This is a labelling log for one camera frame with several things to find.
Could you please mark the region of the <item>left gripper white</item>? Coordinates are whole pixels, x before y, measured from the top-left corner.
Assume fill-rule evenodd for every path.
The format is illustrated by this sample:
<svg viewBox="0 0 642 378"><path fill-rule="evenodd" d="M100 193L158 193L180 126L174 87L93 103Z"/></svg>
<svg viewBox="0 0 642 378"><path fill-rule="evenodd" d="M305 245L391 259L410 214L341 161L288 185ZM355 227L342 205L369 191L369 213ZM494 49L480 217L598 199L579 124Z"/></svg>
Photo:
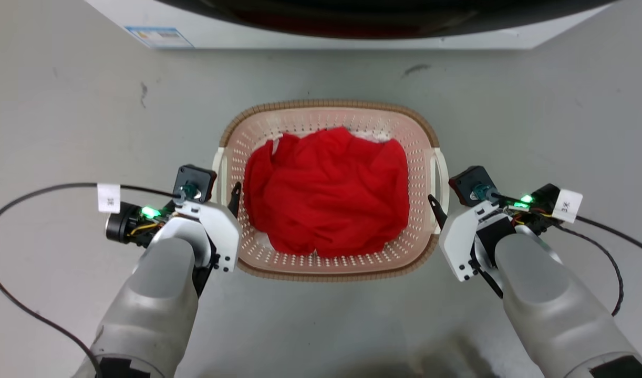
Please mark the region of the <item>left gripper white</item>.
<svg viewBox="0 0 642 378"><path fill-rule="evenodd" d="M193 249L196 267L218 266L223 272L234 272L239 260L242 226L239 217L242 183L236 182L230 192L228 208L215 203L184 202L167 221L167 239L177 238Z"/></svg>

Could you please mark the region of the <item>red garment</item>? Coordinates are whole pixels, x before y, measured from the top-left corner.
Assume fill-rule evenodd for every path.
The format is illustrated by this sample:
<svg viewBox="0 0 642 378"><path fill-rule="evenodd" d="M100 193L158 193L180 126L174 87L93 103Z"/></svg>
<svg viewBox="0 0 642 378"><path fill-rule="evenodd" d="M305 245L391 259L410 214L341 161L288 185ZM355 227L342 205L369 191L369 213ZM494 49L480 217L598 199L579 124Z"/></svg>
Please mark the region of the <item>red garment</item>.
<svg viewBox="0 0 642 378"><path fill-rule="evenodd" d="M279 252L379 252L408 225L407 155L396 140L371 141L343 127L287 133L247 160L244 207Z"/></svg>

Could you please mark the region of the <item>beige plastic laundry basket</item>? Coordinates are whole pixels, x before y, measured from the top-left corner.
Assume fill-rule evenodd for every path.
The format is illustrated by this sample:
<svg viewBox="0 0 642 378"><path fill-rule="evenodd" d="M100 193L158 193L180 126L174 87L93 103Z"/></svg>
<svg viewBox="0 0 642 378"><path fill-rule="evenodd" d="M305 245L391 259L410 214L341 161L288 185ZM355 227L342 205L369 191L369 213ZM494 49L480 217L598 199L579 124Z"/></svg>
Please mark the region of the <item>beige plastic laundry basket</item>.
<svg viewBox="0 0 642 378"><path fill-rule="evenodd" d="M428 195L449 209L448 166L436 132L419 113L396 104L357 100L294 100L266 103L241 112L219 141L212 170L218 173L211 200L226 205L236 182L244 181L247 159L266 141L283 134L305 137L344 127L348 132L386 132L405 151L410 213L408 226L382 251L359 256L321 258L275 250L247 219L240 204L242 242L237 267L254 277L299 282L350 282L406 275L422 266L437 246Z"/></svg>

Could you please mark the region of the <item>dark washing machine door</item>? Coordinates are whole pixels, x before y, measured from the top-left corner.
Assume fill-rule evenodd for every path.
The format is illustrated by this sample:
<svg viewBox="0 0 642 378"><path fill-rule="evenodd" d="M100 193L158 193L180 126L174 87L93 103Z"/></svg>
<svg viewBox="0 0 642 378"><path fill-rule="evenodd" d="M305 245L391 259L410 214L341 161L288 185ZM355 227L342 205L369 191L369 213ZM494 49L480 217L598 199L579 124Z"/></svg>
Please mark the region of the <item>dark washing machine door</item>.
<svg viewBox="0 0 642 378"><path fill-rule="evenodd" d="M407 40L548 22L617 0L155 0L273 32L343 40Z"/></svg>

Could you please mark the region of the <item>white washing machine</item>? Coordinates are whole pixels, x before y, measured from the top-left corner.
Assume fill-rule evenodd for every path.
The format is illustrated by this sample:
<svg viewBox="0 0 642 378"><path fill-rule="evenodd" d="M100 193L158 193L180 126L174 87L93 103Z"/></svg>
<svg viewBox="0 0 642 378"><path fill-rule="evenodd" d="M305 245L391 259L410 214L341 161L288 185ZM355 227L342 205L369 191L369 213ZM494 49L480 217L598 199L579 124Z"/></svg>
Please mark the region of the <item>white washing machine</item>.
<svg viewBox="0 0 642 378"><path fill-rule="evenodd" d="M124 31L126 26L176 28L194 49L201 50L532 50L605 10L602 6L547 22L461 36L417 40L340 40L239 26L156 0L85 2Z"/></svg>

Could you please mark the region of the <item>blue energy label sticker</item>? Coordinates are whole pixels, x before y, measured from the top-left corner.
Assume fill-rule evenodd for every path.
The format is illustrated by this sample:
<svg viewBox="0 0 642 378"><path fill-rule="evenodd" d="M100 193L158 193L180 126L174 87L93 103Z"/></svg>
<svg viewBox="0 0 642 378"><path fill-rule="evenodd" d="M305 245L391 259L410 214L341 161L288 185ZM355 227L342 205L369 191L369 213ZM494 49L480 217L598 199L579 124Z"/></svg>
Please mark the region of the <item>blue energy label sticker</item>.
<svg viewBox="0 0 642 378"><path fill-rule="evenodd" d="M153 49L194 49L176 28L124 27L133 37Z"/></svg>

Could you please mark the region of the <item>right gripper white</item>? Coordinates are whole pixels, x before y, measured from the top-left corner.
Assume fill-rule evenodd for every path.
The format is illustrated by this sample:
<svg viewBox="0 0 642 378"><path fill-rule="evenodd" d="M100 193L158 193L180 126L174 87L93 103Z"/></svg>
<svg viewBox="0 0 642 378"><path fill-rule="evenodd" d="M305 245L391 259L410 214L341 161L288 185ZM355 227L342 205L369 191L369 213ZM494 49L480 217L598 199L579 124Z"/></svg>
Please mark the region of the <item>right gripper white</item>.
<svg viewBox="0 0 642 378"><path fill-rule="evenodd" d="M471 250L474 247L475 258L482 271L487 272L495 282L501 282L498 268L492 265L491 254L482 245L477 231L498 230L492 227L496 222L506 224L509 230L512 230L512 218L489 201L474 207L465 207L449 216L432 194L428 195L428 201L436 218L436 225L441 230L439 247L456 279L465 282L475 277L470 266Z"/></svg>

